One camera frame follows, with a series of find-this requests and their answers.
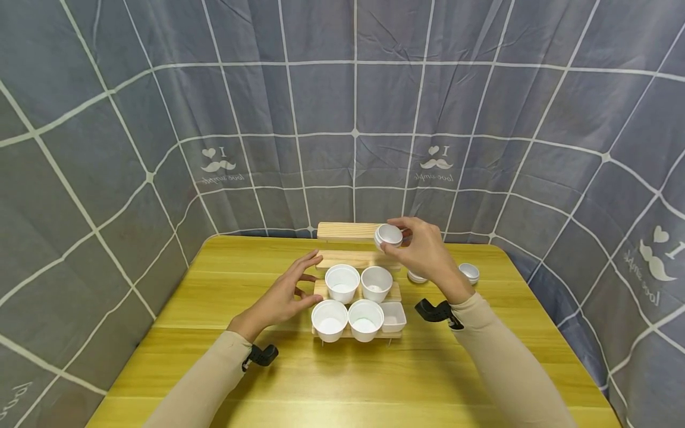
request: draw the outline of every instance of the black wrist clamp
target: black wrist clamp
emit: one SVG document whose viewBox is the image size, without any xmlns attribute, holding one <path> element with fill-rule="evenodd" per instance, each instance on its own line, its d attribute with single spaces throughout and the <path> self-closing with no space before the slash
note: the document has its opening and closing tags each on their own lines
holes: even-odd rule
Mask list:
<svg viewBox="0 0 685 428">
<path fill-rule="evenodd" d="M 250 362 L 254 362 L 258 366 L 266 367 L 273 362 L 278 356 L 278 348 L 272 344 L 268 345 L 263 351 L 257 345 L 252 345 L 252 351 L 247 359 L 242 362 L 242 371 L 246 372 Z"/>
<path fill-rule="evenodd" d="M 453 330 L 464 329 L 464 325 L 452 314 L 452 308 L 446 300 L 437 306 L 433 306 L 427 299 L 421 299 L 414 308 L 421 315 L 421 318 L 429 323 L 448 320 L 449 328 Z"/>
</svg>

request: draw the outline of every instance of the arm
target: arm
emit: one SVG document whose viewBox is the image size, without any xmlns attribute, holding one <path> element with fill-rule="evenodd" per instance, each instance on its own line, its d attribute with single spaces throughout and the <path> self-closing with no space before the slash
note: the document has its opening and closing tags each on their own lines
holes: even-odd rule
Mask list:
<svg viewBox="0 0 685 428">
<path fill-rule="evenodd" d="M 412 272 L 433 281 L 464 325 L 454 336 L 469 353 L 490 397 L 515 427 L 575 427 L 564 401 L 540 363 L 476 293 L 447 252 L 440 230 L 418 218 L 388 223 L 412 232 L 407 248 L 384 246 Z"/>
<path fill-rule="evenodd" d="M 316 250 L 295 260 L 248 310 L 233 318 L 226 331 L 181 378 L 155 409 L 146 428 L 206 428 L 226 396 L 242 379 L 242 363 L 262 330 L 312 307 L 323 297 L 307 295 L 297 281 L 316 281 L 304 271 L 321 261 Z"/>
</svg>

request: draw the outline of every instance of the mustache logo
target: mustache logo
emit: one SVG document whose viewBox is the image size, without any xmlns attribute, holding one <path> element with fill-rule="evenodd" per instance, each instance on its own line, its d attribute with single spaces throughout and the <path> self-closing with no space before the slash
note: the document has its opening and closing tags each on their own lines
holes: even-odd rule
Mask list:
<svg viewBox="0 0 685 428">
<path fill-rule="evenodd" d="M 222 160 L 220 162 L 212 162 L 211 164 L 207 166 L 203 166 L 202 170 L 207 171 L 208 173 L 214 173 L 219 170 L 219 168 L 224 168 L 226 170 L 232 170 L 235 168 L 236 165 L 232 164 L 231 162 L 228 162 L 227 160 Z"/>
<path fill-rule="evenodd" d="M 440 169 L 450 169 L 452 164 L 448 164 L 444 159 L 430 159 L 424 164 L 420 164 L 423 169 L 430 169 L 437 166 Z"/>
<path fill-rule="evenodd" d="M 664 262 L 662 262 L 660 258 L 656 257 L 653 251 L 651 250 L 651 247 L 649 245 L 645 245 L 645 243 L 641 239 L 640 254 L 649 265 L 649 272 L 653 277 L 655 277 L 659 281 L 673 281 L 674 279 L 677 279 L 670 277 L 666 274 L 666 267 L 664 266 Z"/>
</svg>

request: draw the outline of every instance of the fabric backdrop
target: fabric backdrop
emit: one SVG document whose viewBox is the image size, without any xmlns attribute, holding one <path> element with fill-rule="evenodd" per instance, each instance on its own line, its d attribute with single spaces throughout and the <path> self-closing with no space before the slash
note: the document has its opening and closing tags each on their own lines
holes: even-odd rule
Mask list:
<svg viewBox="0 0 685 428">
<path fill-rule="evenodd" d="M 84 425 L 207 238 L 402 214 L 507 251 L 624 424 L 682 426 L 684 23 L 0 0 L 0 427 Z"/>
</svg>

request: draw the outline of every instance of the white plastic cup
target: white plastic cup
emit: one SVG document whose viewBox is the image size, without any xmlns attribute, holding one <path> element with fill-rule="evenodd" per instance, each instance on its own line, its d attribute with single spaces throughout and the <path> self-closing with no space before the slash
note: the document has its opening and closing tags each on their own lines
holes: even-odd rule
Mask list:
<svg viewBox="0 0 685 428">
<path fill-rule="evenodd" d="M 337 264 L 326 272 L 324 280 L 328 287 L 328 296 L 346 305 L 354 298 L 360 276 L 354 267 L 348 264 Z"/>
<path fill-rule="evenodd" d="M 312 310 L 312 325 L 324 342 L 335 342 L 347 325 L 347 308 L 335 300 L 324 300 Z"/>
<path fill-rule="evenodd" d="M 424 277 L 419 277 L 417 274 L 413 273 L 411 270 L 407 270 L 407 278 L 414 284 L 423 284 L 428 281 Z"/>
<path fill-rule="evenodd" d="M 352 303 L 347 312 L 352 327 L 352 336 L 360 342 L 370 342 L 383 327 L 383 309 L 374 301 L 367 299 Z"/>
<path fill-rule="evenodd" d="M 393 276 L 380 266 L 370 266 L 362 272 L 362 294 L 365 299 L 381 303 L 393 286 Z"/>
<path fill-rule="evenodd" d="M 459 265 L 459 270 L 466 275 L 466 278 L 469 278 L 469 282 L 472 286 L 474 286 L 480 279 L 480 271 L 471 263 L 461 263 Z"/>
<path fill-rule="evenodd" d="M 383 242 L 387 242 L 393 247 L 399 247 L 402 245 L 402 230 L 393 225 L 380 225 L 376 228 L 373 241 L 378 251 L 383 251 L 381 249 L 381 243 Z"/>
</svg>

